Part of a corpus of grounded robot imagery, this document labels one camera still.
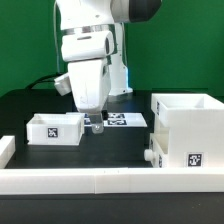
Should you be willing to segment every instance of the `small white box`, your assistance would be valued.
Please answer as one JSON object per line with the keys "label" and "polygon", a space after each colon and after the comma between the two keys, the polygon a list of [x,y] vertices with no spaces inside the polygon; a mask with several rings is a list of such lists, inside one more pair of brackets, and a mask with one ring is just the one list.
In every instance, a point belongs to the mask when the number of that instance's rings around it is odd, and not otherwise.
{"label": "small white box", "polygon": [[206,94],[153,94],[151,103],[154,167],[224,167],[223,103]]}
{"label": "small white box", "polygon": [[30,145],[79,145],[84,133],[84,115],[35,114],[27,124]]}

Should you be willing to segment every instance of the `white block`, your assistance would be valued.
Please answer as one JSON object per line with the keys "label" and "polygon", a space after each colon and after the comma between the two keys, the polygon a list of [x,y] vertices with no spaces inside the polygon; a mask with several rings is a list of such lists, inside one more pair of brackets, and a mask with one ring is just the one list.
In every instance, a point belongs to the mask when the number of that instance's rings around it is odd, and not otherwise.
{"label": "white block", "polygon": [[79,145],[84,133],[84,115],[35,114],[27,124],[27,139],[33,145]]}
{"label": "white block", "polygon": [[15,152],[15,137],[4,136],[0,139],[0,169],[4,169]]}
{"label": "white block", "polygon": [[21,169],[0,171],[0,195],[93,194],[94,170]]}

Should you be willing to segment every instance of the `white base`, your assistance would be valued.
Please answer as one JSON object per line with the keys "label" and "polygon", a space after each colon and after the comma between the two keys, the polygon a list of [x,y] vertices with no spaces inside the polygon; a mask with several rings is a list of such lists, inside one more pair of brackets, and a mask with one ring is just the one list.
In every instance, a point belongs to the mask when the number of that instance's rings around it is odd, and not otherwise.
{"label": "white base", "polygon": [[224,168],[0,170],[0,195],[224,192]]}

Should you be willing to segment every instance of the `cable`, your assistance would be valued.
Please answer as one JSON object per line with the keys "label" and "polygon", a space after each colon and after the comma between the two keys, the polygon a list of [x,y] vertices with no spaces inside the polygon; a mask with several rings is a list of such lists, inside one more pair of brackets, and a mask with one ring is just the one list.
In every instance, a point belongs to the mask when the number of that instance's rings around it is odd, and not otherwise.
{"label": "cable", "polygon": [[56,51],[56,62],[57,62],[57,72],[61,72],[60,68],[60,56],[59,56],[59,49],[58,49],[58,38],[57,38],[57,2],[54,2],[53,8],[53,27],[54,27],[54,43],[55,43],[55,51]]}
{"label": "cable", "polygon": [[34,86],[36,86],[37,84],[40,84],[40,83],[54,82],[54,80],[49,80],[49,79],[56,78],[60,75],[62,75],[62,74],[61,73],[56,73],[56,74],[53,74],[53,75],[43,76],[43,77],[37,79],[36,81],[34,81],[33,83],[29,84],[28,86],[26,86],[25,89],[32,89]]}
{"label": "cable", "polygon": [[124,64],[126,65],[126,67],[128,67],[125,27],[124,27],[124,23],[122,23],[121,25],[122,25],[122,31],[123,31]]}

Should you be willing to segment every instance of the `large white box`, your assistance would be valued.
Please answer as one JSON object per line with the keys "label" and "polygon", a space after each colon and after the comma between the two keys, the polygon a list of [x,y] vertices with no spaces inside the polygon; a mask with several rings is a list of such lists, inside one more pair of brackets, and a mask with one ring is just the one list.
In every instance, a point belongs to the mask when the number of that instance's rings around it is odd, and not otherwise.
{"label": "large white box", "polygon": [[84,133],[84,115],[35,114],[27,124],[28,144],[79,145]]}
{"label": "large white box", "polygon": [[224,167],[223,103],[206,94],[153,94],[151,103],[154,167]]}

